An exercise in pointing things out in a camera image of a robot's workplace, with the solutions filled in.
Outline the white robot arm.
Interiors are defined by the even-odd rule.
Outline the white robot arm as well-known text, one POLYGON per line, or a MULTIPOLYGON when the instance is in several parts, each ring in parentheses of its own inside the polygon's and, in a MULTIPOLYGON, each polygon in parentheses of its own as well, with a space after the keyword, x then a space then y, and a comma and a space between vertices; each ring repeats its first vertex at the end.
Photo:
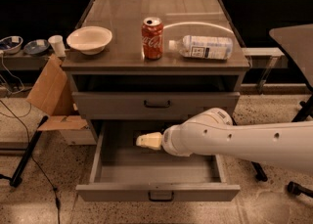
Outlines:
POLYGON ((313 122, 235 125, 212 108, 164 132, 141 135, 136 145, 177 157, 223 155, 313 173, 313 122))

